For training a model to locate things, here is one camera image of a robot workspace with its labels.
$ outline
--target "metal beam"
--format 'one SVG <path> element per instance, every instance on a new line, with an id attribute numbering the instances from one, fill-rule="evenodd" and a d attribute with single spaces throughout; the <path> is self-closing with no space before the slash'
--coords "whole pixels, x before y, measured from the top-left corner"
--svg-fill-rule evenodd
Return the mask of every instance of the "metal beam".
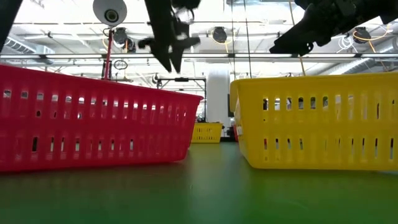
<path id="1" fill-rule="evenodd" d="M 197 88 L 164 88 L 163 90 L 168 90 L 168 91 L 202 91 L 201 89 Z"/>
<path id="2" fill-rule="evenodd" d="M 231 21 L 195 21 L 196 24 L 200 23 L 210 23 L 210 24 L 230 24 Z M 249 24 L 264 24 L 263 21 L 248 21 Z M 65 25 L 104 25 L 100 22 L 65 22 Z M 123 25 L 143 25 L 145 22 L 123 22 Z M 234 24 L 246 24 L 246 21 L 234 21 Z M 15 25 L 57 25 L 56 22 L 16 22 Z"/>
<path id="3" fill-rule="evenodd" d="M 194 80 L 194 82 L 198 85 L 199 88 L 201 88 L 203 91 L 205 91 L 205 89 L 198 83 L 198 81 Z"/>
<path id="4" fill-rule="evenodd" d="M 2 60 L 35 60 L 45 57 L 46 59 L 102 59 L 105 57 L 103 54 L 50 54 L 50 55 L 0 55 Z M 152 54 L 112 54 L 111 59 L 134 59 L 134 58 L 154 58 Z M 199 53 L 185 53 L 183 54 L 185 59 L 214 59 L 214 60 L 226 60 L 235 58 L 236 61 L 242 60 L 247 61 L 249 54 L 237 53 L 237 54 L 199 54 Z M 299 59 L 298 55 L 291 54 L 250 54 L 250 58 L 260 62 L 297 62 Z M 369 54 L 306 54 L 303 56 L 303 60 L 309 61 L 322 61 L 322 62 L 350 62 L 361 58 L 398 58 L 398 54 L 382 54 L 382 53 L 369 53 Z"/>

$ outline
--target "basket slot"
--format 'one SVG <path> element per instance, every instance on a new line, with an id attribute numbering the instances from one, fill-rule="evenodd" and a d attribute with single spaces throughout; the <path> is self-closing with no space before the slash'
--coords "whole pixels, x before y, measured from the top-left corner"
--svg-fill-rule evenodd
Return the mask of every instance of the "basket slot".
<path id="1" fill-rule="evenodd" d="M 33 143 L 32 143 L 32 152 L 37 152 L 37 143 L 38 143 L 39 138 L 34 137 L 33 138 Z"/>
<path id="2" fill-rule="evenodd" d="M 63 152 L 64 147 L 65 147 L 65 138 L 62 137 L 62 140 L 61 140 L 61 152 Z"/>
<path id="3" fill-rule="evenodd" d="M 354 104 L 355 98 L 354 95 L 348 95 L 348 120 L 354 120 Z"/>
<path id="4" fill-rule="evenodd" d="M 139 104 L 137 101 L 135 101 L 134 104 L 132 105 L 132 120 L 134 120 L 134 121 L 137 120 L 138 107 L 139 107 Z"/>
<path id="5" fill-rule="evenodd" d="M 51 137 L 50 152 L 54 151 L 54 137 Z"/>
<path id="6" fill-rule="evenodd" d="M 298 109 L 304 110 L 304 98 L 303 97 L 298 98 Z"/>
<path id="7" fill-rule="evenodd" d="M 172 124 L 172 115 L 174 114 L 174 107 L 172 105 L 169 105 L 167 108 L 167 119 L 166 119 L 166 125 L 171 125 Z"/>
<path id="8" fill-rule="evenodd" d="M 390 160 L 394 160 L 394 138 L 390 141 Z"/>
<path id="9" fill-rule="evenodd" d="M 300 138 L 300 150 L 304 150 L 303 139 Z"/>
<path id="10" fill-rule="evenodd" d="M 58 95 L 52 94 L 51 104 L 50 104 L 50 113 L 49 113 L 49 116 L 51 119 L 57 118 L 57 108 L 58 108 Z"/>
<path id="11" fill-rule="evenodd" d="M 378 144 L 378 139 L 376 138 L 374 142 L 374 157 L 377 158 L 377 144 Z"/>
<path id="12" fill-rule="evenodd" d="M 109 112 L 112 113 L 112 107 L 113 107 L 113 100 L 111 102 L 108 101 L 108 97 L 104 96 L 102 99 L 102 104 L 98 105 L 101 108 L 101 118 L 106 119 L 108 118 L 107 115 L 109 115 Z"/>
<path id="13" fill-rule="evenodd" d="M 142 105 L 142 111 L 141 111 L 141 124 L 148 124 L 148 113 L 149 110 L 151 110 L 152 105 L 147 104 L 146 102 L 144 102 L 144 104 Z"/>
<path id="14" fill-rule="evenodd" d="M 328 110 L 328 106 L 329 106 L 329 97 L 328 96 L 323 96 L 322 98 L 322 105 L 323 105 L 323 110 L 327 111 Z"/>
<path id="15" fill-rule="evenodd" d="M 262 109 L 263 109 L 264 111 L 267 111 L 267 110 L 268 110 L 268 107 L 269 107 L 268 102 L 269 102 L 268 98 L 262 99 Z"/>
<path id="16" fill-rule="evenodd" d="M 4 118 L 7 118 L 10 113 L 11 96 L 12 96 L 12 90 L 10 90 L 10 89 L 5 89 L 2 93 L 0 112 L 1 112 L 1 116 Z"/>
<path id="17" fill-rule="evenodd" d="M 119 106 L 119 115 L 123 119 L 128 119 L 128 115 L 129 115 L 129 102 L 128 101 L 123 101 L 123 105 Z"/>
<path id="18" fill-rule="evenodd" d="M 111 113 L 112 119 L 117 119 L 118 118 L 118 108 L 119 108 L 119 100 L 115 98 L 113 100 L 113 103 L 111 103 L 112 106 L 108 107 L 108 112 Z"/>
<path id="19" fill-rule="evenodd" d="M 394 120 L 397 119 L 397 104 L 395 100 L 391 101 L 391 115 L 390 115 L 390 119 Z"/>
<path id="20" fill-rule="evenodd" d="M 72 110 L 72 96 L 71 95 L 67 95 L 65 97 L 65 110 L 63 113 L 63 118 L 64 119 L 70 119 L 70 113 Z"/>
<path id="21" fill-rule="evenodd" d="M 130 151 L 133 151 L 134 149 L 134 141 L 132 139 L 130 139 Z"/>
<path id="22" fill-rule="evenodd" d="M 290 141 L 290 138 L 287 139 L 287 149 L 292 149 L 292 142 Z"/>
<path id="23" fill-rule="evenodd" d="M 28 105 L 29 105 L 29 92 L 23 90 L 21 93 L 21 98 L 19 99 L 19 117 L 25 118 L 28 115 Z"/>
<path id="24" fill-rule="evenodd" d="M 341 119 L 341 95 L 335 95 L 335 116 L 336 116 L 336 121 L 339 121 Z"/>
<path id="25" fill-rule="evenodd" d="M 90 106 L 89 106 L 90 118 L 95 118 L 96 117 L 96 104 L 97 104 L 96 96 L 91 96 L 90 97 Z"/>
<path id="26" fill-rule="evenodd" d="M 274 102 L 275 102 L 275 110 L 276 111 L 280 111 L 280 104 L 282 103 L 280 101 L 280 98 L 279 97 L 275 97 Z"/>
<path id="27" fill-rule="evenodd" d="M 80 139 L 76 138 L 75 141 L 75 151 L 78 152 L 80 150 Z"/>
<path id="28" fill-rule="evenodd" d="M 290 111 L 290 110 L 292 110 L 292 98 L 291 97 L 288 97 L 287 99 L 286 99 L 286 110 L 288 110 L 288 111 Z"/>
<path id="29" fill-rule="evenodd" d="M 311 110 L 315 110 L 317 108 L 317 99 L 314 96 L 311 97 L 310 103 L 311 103 Z"/>
<path id="30" fill-rule="evenodd" d="M 183 127 L 185 127 L 185 125 L 187 124 L 187 114 L 188 114 L 188 108 L 186 105 L 184 105 L 183 110 L 182 110 L 182 122 L 181 125 Z"/>
<path id="31" fill-rule="evenodd" d="M 366 121 L 368 119 L 368 96 L 365 94 L 361 95 L 361 105 L 362 105 L 362 120 Z"/>
<path id="32" fill-rule="evenodd" d="M 36 105 L 35 105 L 35 116 L 36 118 L 41 118 L 43 116 L 42 112 L 44 111 L 44 104 L 48 105 L 48 99 L 44 102 L 44 93 L 39 91 L 36 96 Z"/>

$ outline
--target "yellow basket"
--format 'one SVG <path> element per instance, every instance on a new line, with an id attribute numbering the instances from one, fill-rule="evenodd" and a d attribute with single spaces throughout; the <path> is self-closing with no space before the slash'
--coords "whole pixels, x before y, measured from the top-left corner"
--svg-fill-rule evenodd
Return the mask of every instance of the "yellow basket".
<path id="1" fill-rule="evenodd" d="M 398 73 L 237 80 L 239 148 L 260 169 L 398 169 Z"/>
<path id="2" fill-rule="evenodd" d="M 221 123 L 195 123 L 191 143 L 220 143 Z"/>

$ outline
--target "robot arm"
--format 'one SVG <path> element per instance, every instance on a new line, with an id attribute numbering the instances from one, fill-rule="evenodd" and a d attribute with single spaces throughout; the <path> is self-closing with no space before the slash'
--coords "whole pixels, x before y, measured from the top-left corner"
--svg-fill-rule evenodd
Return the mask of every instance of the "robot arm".
<path id="1" fill-rule="evenodd" d="M 150 47 L 151 53 L 168 71 L 172 65 L 177 73 L 181 71 L 183 51 L 199 44 L 199 37 L 189 37 L 189 24 L 182 22 L 173 10 L 186 9 L 193 15 L 193 9 L 199 6 L 200 0 L 145 0 L 154 37 L 138 42 L 139 48 Z M 185 34 L 184 40 L 177 40 L 178 35 Z"/>
<path id="2" fill-rule="evenodd" d="M 387 24 L 398 17 L 397 0 L 295 0 L 305 10 L 303 19 L 278 38 L 273 54 L 311 52 L 313 43 L 324 46 L 331 38 L 380 16 Z"/>

